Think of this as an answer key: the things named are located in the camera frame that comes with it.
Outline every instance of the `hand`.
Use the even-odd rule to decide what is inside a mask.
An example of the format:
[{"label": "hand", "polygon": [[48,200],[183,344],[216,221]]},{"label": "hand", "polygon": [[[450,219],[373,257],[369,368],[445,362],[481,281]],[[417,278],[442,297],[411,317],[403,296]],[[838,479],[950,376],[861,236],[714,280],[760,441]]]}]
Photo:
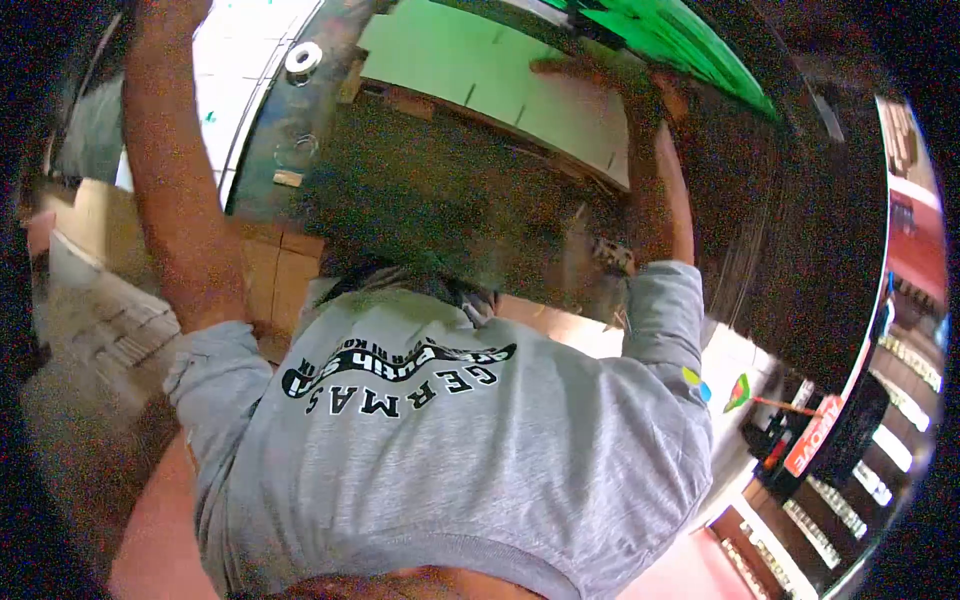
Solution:
[{"label": "hand", "polygon": [[165,49],[192,41],[213,0],[138,0],[137,43]]},{"label": "hand", "polygon": [[585,41],[575,57],[539,59],[530,63],[534,73],[566,75],[589,81],[598,87],[615,90],[623,99],[628,114],[657,116],[666,109],[667,120],[683,121],[688,114],[680,78],[673,73],[653,68],[639,59],[617,55],[613,51]]},{"label": "hand", "polygon": [[684,96],[675,76],[652,71],[630,56],[617,55],[592,41],[573,58],[534,60],[535,73],[556,73],[613,89],[627,116],[627,171],[632,201],[628,227],[640,262],[675,259],[694,263],[693,222],[684,174],[669,127],[686,117]]}]

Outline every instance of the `sleeve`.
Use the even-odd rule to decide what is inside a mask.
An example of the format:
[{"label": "sleeve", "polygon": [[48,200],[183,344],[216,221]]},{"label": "sleeve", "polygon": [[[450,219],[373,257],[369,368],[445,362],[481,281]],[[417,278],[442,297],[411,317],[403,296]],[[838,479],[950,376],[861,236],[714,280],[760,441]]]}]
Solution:
[{"label": "sleeve", "polygon": [[695,268],[675,261],[651,263],[629,280],[623,357],[600,361],[597,401],[583,409],[591,412],[584,421],[595,423],[591,445],[600,449],[589,459],[604,497],[595,528],[613,537],[590,568],[597,595],[622,590],[662,555],[709,492],[701,285]]},{"label": "sleeve", "polygon": [[216,324],[185,336],[163,391],[177,409],[198,485],[221,470],[250,422],[273,377],[256,348],[252,327],[238,321]]},{"label": "sleeve", "polygon": [[700,272],[676,260],[647,265],[628,279],[623,355],[700,374],[704,290]]}]

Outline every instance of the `floor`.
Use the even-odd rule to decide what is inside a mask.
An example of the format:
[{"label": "floor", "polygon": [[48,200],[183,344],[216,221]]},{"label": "floor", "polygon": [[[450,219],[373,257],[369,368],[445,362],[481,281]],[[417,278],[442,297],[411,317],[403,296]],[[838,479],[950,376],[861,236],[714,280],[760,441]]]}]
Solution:
[{"label": "floor", "polygon": [[[176,321],[143,291],[156,292],[156,279],[142,236],[130,223],[131,199],[85,182],[72,198],[60,194],[47,201],[58,229],[50,244],[48,292],[37,312],[54,359],[30,382],[24,399],[41,468],[94,573],[108,579],[116,597],[212,598],[193,538],[191,467],[159,391]],[[279,362],[323,242],[235,226],[243,238],[252,313],[264,333],[262,350]],[[504,299],[502,314],[594,357],[620,353],[622,331],[598,322],[514,297]],[[746,407],[721,413],[739,374],[747,372],[759,385],[769,360],[722,325],[707,342],[703,377],[712,390],[715,485],[688,527],[694,538],[726,508],[729,494],[746,486],[752,459],[736,429]],[[677,595],[667,597],[714,597],[701,588],[722,581],[713,571],[724,563],[710,552],[683,536],[630,594],[646,595],[673,581]],[[694,564],[696,578],[669,574]],[[736,576],[732,567],[729,574]],[[624,597],[636,597],[630,594]]]}]

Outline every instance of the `green paint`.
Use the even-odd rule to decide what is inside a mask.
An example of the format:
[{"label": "green paint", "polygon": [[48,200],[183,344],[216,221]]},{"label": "green paint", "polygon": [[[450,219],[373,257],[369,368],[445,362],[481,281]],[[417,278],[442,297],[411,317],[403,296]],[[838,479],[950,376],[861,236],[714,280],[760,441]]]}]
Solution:
[{"label": "green paint", "polygon": [[730,401],[727,402],[727,406],[723,407],[723,412],[729,413],[734,408],[743,406],[750,398],[750,381],[747,380],[747,374],[743,373],[733,385],[733,390],[730,392]]},{"label": "green paint", "polygon": [[[566,0],[541,0],[566,10]],[[779,119],[770,98],[733,50],[682,0],[599,0],[605,11],[581,14],[656,62],[712,84]]]}]

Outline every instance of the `man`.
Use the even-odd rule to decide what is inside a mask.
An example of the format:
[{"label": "man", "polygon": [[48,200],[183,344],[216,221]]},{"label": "man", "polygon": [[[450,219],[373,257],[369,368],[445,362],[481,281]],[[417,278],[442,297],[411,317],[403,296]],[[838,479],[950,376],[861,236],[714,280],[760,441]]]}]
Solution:
[{"label": "man", "polygon": [[[143,7],[124,102],[145,237],[186,334],[165,387],[199,466],[197,537],[214,587],[236,597],[615,596],[710,484],[690,207],[651,94],[621,89],[636,253],[647,263],[629,281],[622,358],[591,359],[490,318],[462,287],[374,265],[311,285],[274,374],[246,323],[239,246],[200,137],[191,37],[207,7]],[[595,65],[534,68],[586,75]]]}]

